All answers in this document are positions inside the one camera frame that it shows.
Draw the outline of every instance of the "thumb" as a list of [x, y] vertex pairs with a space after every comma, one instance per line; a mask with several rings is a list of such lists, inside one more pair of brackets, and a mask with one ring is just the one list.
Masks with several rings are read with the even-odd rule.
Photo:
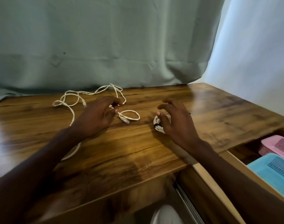
[[160, 119], [161, 125], [164, 128], [165, 133], [167, 133], [167, 131], [169, 131], [171, 129], [171, 124], [168, 120], [168, 117], [162, 113], [162, 112], [157, 112], [157, 115]]
[[103, 118], [103, 122], [106, 126], [109, 126], [113, 120], [113, 117], [118, 112], [118, 109], [112, 109], [109, 111], [106, 116]]

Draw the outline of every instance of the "plastic basket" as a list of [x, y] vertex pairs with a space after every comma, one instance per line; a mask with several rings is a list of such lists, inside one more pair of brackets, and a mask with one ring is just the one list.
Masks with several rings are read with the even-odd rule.
[[262, 156], [268, 153], [275, 153], [284, 158], [284, 137], [274, 135], [261, 140], [261, 148], [258, 153]]
[[284, 196], [284, 158], [269, 153], [248, 164], [248, 168]]

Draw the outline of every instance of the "pink plastic basket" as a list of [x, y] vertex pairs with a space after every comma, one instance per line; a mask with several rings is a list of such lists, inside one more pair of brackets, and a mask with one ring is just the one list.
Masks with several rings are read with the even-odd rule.
[[261, 140], [261, 148], [258, 153], [262, 156], [268, 153], [275, 153], [284, 158], [284, 137], [274, 135]]

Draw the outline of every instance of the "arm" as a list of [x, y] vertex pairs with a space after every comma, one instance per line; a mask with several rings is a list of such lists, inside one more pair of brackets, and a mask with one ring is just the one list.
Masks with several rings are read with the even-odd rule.
[[[115, 109], [107, 112], [111, 104]], [[0, 223], [13, 223], [60, 160], [75, 145], [111, 124], [116, 104], [122, 102], [115, 97], [96, 99], [73, 125], [61, 130], [45, 147], [0, 178]]]
[[167, 135], [194, 157], [215, 179], [226, 193], [246, 223], [284, 223], [284, 202], [235, 169], [214, 152], [211, 145], [202, 141], [185, 106], [166, 99], [158, 109], [165, 109], [171, 116], [158, 112]]

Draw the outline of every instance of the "tangled cable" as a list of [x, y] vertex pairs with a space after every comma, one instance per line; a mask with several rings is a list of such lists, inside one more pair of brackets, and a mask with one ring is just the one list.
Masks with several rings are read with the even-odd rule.
[[[101, 87], [98, 88], [94, 93], [89, 93], [89, 92], [86, 92], [86, 91], [73, 91], [73, 90], [68, 90], [68, 91], [66, 91], [66, 92], [64, 93], [64, 95], [63, 95], [59, 100], [54, 101], [53, 104], [52, 104], [52, 106], [55, 107], [55, 106], [59, 106], [59, 105], [64, 105], [64, 106], [66, 106], [66, 107], [68, 107], [68, 108], [70, 109], [70, 111], [71, 111], [72, 114], [73, 114], [73, 119], [72, 119], [72, 122], [70, 123], [70, 126], [71, 126], [71, 125], [73, 124], [74, 120], [75, 120], [75, 113], [74, 113], [74, 111], [73, 111], [73, 109], [72, 109], [71, 107], [74, 106], [74, 105], [76, 105], [76, 104], [80, 101], [80, 99], [81, 99], [81, 101], [82, 101], [82, 104], [83, 104], [84, 108], [86, 108], [86, 106], [87, 106], [85, 100], [84, 100], [82, 97], [80, 97], [79, 94], [94, 95], [94, 94], [98, 94], [98, 93], [101, 93], [101, 92], [105, 91], [105, 90], [108, 89], [109, 87], [112, 87], [112, 88], [114, 89], [117, 98], [118, 98], [118, 93], [117, 93], [117, 92], [119, 92], [119, 93], [122, 95], [122, 97], [124, 98], [124, 102], [123, 102], [123, 104], [124, 104], [124, 103], [126, 102], [126, 98], [125, 98], [124, 95], [122, 94], [122, 88], [121, 88], [121, 87], [118, 87], [118, 86], [115, 86], [115, 85], [113, 85], [112, 83], [110, 83], [110, 85], [101, 86]], [[77, 97], [78, 97], [78, 100], [77, 100], [74, 104], [68, 105], [68, 104], [65, 102], [65, 97], [68, 96], [68, 95], [77, 96]], [[125, 116], [125, 115], [122, 114], [122, 113], [125, 113], [125, 112], [134, 112], [134, 113], [137, 114], [138, 118], [137, 118], [137, 119], [133, 119], [133, 118], [127, 117], [127, 116]], [[130, 120], [139, 120], [139, 119], [140, 119], [139, 113], [136, 112], [136, 111], [133, 111], [133, 110], [125, 110], [125, 111], [122, 111], [122, 112], [118, 112], [118, 114], [119, 114], [119, 118], [120, 118], [122, 121], [124, 121], [125, 123], [129, 123]], [[72, 156], [78, 151], [80, 145], [81, 145], [81, 143], [79, 143], [79, 144], [77, 145], [77, 148], [76, 148], [71, 154], [69, 154], [68, 156], [64, 157], [61, 161], [66, 160], [66, 159], [72, 157]]]
[[[169, 115], [166, 115], [166, 116], [167, 116], [169, 122], [171, 122], [171, 116], [169, 116]], [[154, 120], [153, 120], [153, 125], [154, 125], [154, 127], [155, 127], [155, 129], [156, 129], [157, 131], [162, 132], [162, 133], [165, 133], [165, 132], [164, 132], [164, 128], [163, 128], [163, 127], [161, 126], [161, 124], [160, 124], [160, 119], [159, 119], [158, 116], [155, 116], [155, 118], [154, 118]]]

